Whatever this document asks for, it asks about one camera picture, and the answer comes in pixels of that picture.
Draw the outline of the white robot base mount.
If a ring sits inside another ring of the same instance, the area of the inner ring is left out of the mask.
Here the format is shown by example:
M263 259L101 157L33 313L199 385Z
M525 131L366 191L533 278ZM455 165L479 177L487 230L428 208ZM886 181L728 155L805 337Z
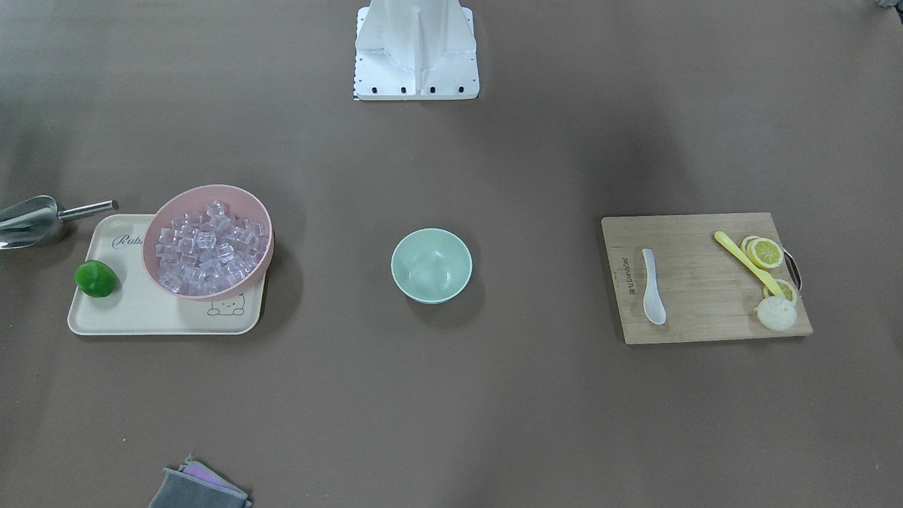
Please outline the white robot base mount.
M355 100L465 100L480 94L473 13L460 2L371 1L356 20Z

